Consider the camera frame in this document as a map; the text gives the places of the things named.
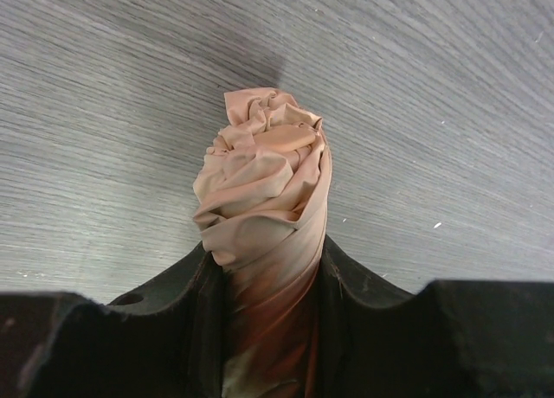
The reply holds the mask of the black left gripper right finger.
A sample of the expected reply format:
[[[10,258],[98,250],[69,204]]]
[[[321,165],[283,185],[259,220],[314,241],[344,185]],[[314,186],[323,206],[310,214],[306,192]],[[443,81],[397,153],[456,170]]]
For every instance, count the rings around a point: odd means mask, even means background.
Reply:
[[[412,294],[326,239],[320,397],[550,397],[553,286],[438,279]]]

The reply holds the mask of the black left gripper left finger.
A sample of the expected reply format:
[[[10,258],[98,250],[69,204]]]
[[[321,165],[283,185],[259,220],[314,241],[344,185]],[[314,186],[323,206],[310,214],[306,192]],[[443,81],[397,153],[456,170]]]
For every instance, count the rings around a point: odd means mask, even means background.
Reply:
[[[3,292],[4,397],[218,397],[222,270],[202,247],[103,305]]]

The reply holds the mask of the beige and black umbrella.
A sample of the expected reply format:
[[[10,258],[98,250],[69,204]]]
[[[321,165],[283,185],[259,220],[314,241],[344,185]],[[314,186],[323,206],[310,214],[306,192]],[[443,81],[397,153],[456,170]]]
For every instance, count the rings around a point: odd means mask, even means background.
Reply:
[[[228,125],[193,185],[203,248],[227,280],[222,395],[313,397],[332,179],[323,120],[270,87],[224,99]]]

